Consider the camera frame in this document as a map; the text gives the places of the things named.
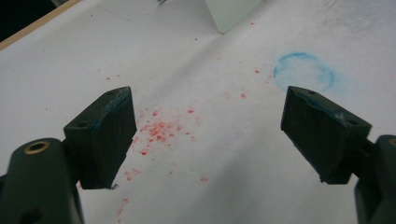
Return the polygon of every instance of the black plastic part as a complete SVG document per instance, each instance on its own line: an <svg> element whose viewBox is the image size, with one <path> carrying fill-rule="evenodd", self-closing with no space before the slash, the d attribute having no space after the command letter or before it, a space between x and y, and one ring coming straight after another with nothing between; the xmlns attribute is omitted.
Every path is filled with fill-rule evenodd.
<svg viewBox="0 0 396 224"><path fill-rule="evenodd" d="M396 223L396 136L382 135L373 152L381 202L370 224Z"/></svg>
<svg viewBox="0 0 396 224"><path fill-rule="evenodd" d="M44 150L29 154L40 148ZM0 202L0 223L83 223L74 190L62 143L53 138L27 143L12 154Z"/></svg>
<svg viewBox="0 0 396 224"><path fill-rule="evenodd" d="M64 127L72 180L110 189L136 132L129 87L108 91Z"/></svg>
<svg viewBox="0 0 396 224"><path fill-rule="evenodd" d="M344 160L367 144L371 125L317 92L288 88L281 130L328 184L346 184Z"/></svg>
<svg viewBox="0 0 396 224"><path fill-rule="evenodd" d="M370 221L381 202L379 192L368 188L362 181L355 187L355 204L359 224L370 224Z"/></svg>

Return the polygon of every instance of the red particle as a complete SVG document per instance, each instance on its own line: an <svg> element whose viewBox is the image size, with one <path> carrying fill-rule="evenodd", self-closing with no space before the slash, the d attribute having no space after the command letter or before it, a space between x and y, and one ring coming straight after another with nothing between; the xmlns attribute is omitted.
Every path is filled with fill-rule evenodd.
<svg viewBox="0 0 396 224"><path fill-rule="evenodd" d="M157 135L157 134L158 134L158 130L157 130L157 129L153 129L153 130L151 130L151 131L149 132L149 134L150 134L151 136Z"/></svg>
<svg viewBox="0 0 396 224"><path fill-rule="evenodd" d="M269 75L268 78L265 79L265 84L269 84L272 78L273 78L273 76Z"/></svg>
<svg viewBox="0 0 396 224"><path fill-rule="evenodd" d="M134 141L133 141L132 143L136 143L136 142L138 142L139 140L140 140L139 137L136 136L136 137L134 138Z"/></svg>
<svg viewBox="0 0 396 224"><path fill-rule="evenodd" d="M154 110L154 112L152 112L152 117L156 117L158 115L158 110Z"/></svg>
<svg viewBox="0 0 396 224"><path fill-rule="evenodd" d="M136 169L132 169L132 172L134 172L134 175L140 175L140 173L142 173L141 171Z"/></svg>
<svg viewBox="0 0 396 224"><path fill-rule="evenodd" d="M132 174L131 174L131 172L125 171L125 172L124 172L124 175L126 176L126 179L127 179L128 181L131 181L131 180L132 180Z"/></svg>
<svg viewBox="0 0 396 224"><path fill-rule="evenodd" d="M206 183L209 179L205 175L201 175L201 182Z"/></svg>

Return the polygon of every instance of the blue marker stain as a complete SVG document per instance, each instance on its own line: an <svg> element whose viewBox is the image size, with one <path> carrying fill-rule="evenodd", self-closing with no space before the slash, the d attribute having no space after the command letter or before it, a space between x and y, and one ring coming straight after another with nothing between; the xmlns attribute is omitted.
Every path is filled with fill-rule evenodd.
<svg viewBox="0 0 396 224"><path fill-rule="evenodd" d="M283 56L274 69L276 85L286 91L288 86L324 92L336 80L335 72L317 57L297 52Z"/></svg>

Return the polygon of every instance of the blue smudge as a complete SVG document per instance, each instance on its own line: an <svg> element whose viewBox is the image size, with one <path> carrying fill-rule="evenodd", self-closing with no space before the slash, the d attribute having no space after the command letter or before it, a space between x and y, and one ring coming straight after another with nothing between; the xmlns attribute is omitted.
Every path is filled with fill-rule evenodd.
<svg viewBox="0 0 396 224"><path fill-rule="evenodd" d="M336 74L317 57L296 52L281 57L274 68L276 85L286 91L288 86L324 92L332 87Z"/></svg>

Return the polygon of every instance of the white table surface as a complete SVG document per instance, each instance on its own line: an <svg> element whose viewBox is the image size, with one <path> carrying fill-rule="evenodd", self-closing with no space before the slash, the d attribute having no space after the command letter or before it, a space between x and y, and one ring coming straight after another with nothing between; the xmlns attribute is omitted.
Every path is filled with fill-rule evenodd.
<svg viewBox="0 0 396 224"><path fill-rule="evenodd" d="M119 187L79 191L86 223L357 223L356 177L321 184L280 131L285 88L369 121L372 141L396 134L395 8L269 0L221 35L204 0L81 1L0 51L0 175L17 147L63 140L103 92L131 86L139 131Z"/></svg>

